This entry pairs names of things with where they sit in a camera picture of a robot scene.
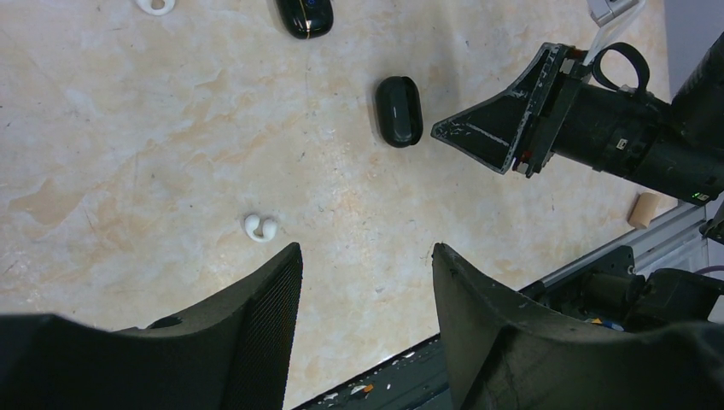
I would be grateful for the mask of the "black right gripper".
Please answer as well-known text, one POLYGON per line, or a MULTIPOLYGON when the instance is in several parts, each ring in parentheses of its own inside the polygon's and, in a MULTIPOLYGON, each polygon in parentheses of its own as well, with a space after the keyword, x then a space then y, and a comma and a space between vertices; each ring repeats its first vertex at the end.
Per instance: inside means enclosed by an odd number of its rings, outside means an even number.
POLYGON ((435 123, 431 137, 492 171, 531 178, 553 154, 565 117, 582 83, 586 51, 544 43, 520 76, 484 102, 435 123))

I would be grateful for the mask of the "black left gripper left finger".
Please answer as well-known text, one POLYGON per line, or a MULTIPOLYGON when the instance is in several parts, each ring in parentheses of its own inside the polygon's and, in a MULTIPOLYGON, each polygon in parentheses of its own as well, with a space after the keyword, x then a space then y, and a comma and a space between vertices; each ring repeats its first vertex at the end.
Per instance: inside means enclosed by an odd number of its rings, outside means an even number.
POLYGON ((280 409, 302 285, 291 243, 247 277, 150 326, 54 313, 1 318, 4 409, 280 409))

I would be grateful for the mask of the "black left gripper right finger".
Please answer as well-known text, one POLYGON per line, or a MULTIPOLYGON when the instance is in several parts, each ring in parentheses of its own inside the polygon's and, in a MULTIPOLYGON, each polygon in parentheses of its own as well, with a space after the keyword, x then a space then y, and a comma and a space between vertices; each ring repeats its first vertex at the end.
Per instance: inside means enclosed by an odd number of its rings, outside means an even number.
POLYGON ((444 243, 435 305, 457 409, 720 409, 720 279, 679 269, 590 275, 578 319, 484 274, 444 243))

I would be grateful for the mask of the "black oval charging case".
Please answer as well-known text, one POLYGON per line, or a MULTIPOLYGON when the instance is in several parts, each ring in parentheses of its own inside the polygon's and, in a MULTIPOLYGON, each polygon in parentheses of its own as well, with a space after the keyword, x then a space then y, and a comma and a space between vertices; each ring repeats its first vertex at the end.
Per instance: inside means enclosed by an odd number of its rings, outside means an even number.
POLYGON ((417 144, 423 134, 423 112, 416 83, 406 76, 382 80, 375 92, 377 124, 382 139, 402 149, 417 144))

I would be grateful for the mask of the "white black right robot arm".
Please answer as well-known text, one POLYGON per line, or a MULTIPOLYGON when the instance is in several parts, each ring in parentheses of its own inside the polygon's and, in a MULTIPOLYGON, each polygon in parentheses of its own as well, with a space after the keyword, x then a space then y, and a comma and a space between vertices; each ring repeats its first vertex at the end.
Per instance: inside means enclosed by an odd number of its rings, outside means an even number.
POLYGON ((485 167, 531 177, 555 155, 703 206, 723 191, 723 42, 717 39, 672 102, 648 91, 650 69, 630 44, 610 46, 635 87, 604 74, 602 55, 544 43, 505 90, 432 127, 433 138, 485 167))

